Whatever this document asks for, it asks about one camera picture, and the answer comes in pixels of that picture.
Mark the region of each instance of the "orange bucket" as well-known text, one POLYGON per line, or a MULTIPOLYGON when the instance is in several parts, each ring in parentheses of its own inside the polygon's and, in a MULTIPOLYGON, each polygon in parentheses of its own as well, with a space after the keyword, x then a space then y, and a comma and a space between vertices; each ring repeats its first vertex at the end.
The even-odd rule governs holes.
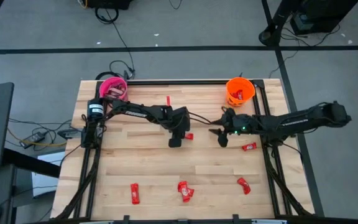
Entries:
POLYGON ((233 78, 226 83, 226 101, 232 106, 241 106, 255 95, 255 87, 246 78, 233 78))

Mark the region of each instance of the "pink bowl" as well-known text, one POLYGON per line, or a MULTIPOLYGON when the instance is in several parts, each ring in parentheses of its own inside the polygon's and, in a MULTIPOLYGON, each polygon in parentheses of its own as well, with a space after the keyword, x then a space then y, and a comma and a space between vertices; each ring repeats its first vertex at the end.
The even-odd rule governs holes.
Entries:
POLYGON ((100 85, 99 88, 99 95, 100 97, 104 97, 105 94, 109 91, 109 89, 113 86, 118 86, 118 85, 124 85, 125 91, 122 94, 122 96, 118 97, 118 99, 123 100, 123 101, 127 101, 128 100, 128 85, 125 82, 124 79, 119 78, 119 77, 111 77, 106 79, 105 81, 103 81, 102 85, 100 85))

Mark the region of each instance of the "black equipment box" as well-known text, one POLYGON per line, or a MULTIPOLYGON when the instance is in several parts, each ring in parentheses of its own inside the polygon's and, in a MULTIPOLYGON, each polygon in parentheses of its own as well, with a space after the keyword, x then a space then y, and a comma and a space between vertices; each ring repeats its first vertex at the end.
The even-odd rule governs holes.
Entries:
POLYGON ((358 0, 303 0, 293 13, 291 26, 296 35, 332 32, 358 0))
POLYGON ((127 10, 129 3, 133 0, 82 0, 84 5, 88 1, 88 7, 100 7, 105 9, 122 9, 127 10))

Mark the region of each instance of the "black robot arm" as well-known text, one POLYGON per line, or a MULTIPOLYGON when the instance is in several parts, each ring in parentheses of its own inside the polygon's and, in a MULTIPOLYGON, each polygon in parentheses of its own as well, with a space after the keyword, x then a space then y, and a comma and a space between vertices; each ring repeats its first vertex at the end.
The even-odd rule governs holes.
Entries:
POLYGON ((282 144, 287 137, 313 130, 321 126, 339 128, 345 126, 351 117, 345 107, 334 103, 320 103, 303 111, 280 116, 236 114, 232 108, 226 108, 222 118, 213 124, 222 125, 220 129, 210 129, 218 135, 219 144, 227 146, 228 134, 259 134, 269 144, 282 144))
POLYGON ((186 107, 173 110, 171 106, 144 106, 129 101, 97 98, 88 102, 88 121, 83 134, 84 145, 94 142, 98 122, 106 121, 119 114, 145 118, 169 130, 172 133, 169 147, 180 147, 186 131, 190 130, 190 116, 186 107), (106 109, 102 107, 104 101, 111 106, 111 110, 106 114, 104 114, 106 109))

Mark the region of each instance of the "wooden table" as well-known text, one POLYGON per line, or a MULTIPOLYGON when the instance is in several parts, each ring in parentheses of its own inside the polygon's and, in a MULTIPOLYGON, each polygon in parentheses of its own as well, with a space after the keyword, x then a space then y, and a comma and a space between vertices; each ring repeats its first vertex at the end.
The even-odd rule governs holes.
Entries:
MULTIPOLYGON (((96 81, 81 82, 73 115, 74 127, 84 126, 81 114, 86 114, 86 104, 94 98, 95 87, 96 81)), ((280 80, 265 80, 265 89, 271 113, 288 113, 280 80)), ((147 106, 164 105, 167 95, 174 109, 187 106, 189 111, 210 120, 221 117, 221 106, 225 104, 224 85, 135 85, 129 88, 129 100, 147 106)), ((264 111, 261 100, 259 104, 264 111)), ((252 100, 236 112, 254 114, 252 100)), ((171 149, 168 131, 145 119, 119 115, 106 126, 92 220, 122 220, 124 215, 130 215, 131 220, 230 219, 232 214, 239 214, 240 218, 274 217, 259 136, 232 135, 227 148, 221 148, 217 136, 208 131, 210 126, 191 121, 194 140, 184 140, 181 148, 171 149), (258 149, 247 152, 241 149, 252 142, 257 143, 258 149), (244 195, 236 183, 240 177, 250 184, 249 195, 244 195), (183 180, 195 189, 189 203, 182 202, 177 190, 179 181, 183 180), (132 183, 139 184, 139 205, 131 203, 132 183)), ((297 147, 293 138, 285 143, 297 147)), ((69 140, 66 153, 79 144, 79 139, 69 140)), ((299 153, 286 146, 279 150, 287 187, 305 209, 314 212, 299 153)), ((83 154, 84 149, 79 149, 65 159, 51 217, 62 212, 76 192, 83 154)), ((276 190, 283 213, 281 192, 277 186, 276 190)), ((87 192, 83 198, 82 215, 87 192)))

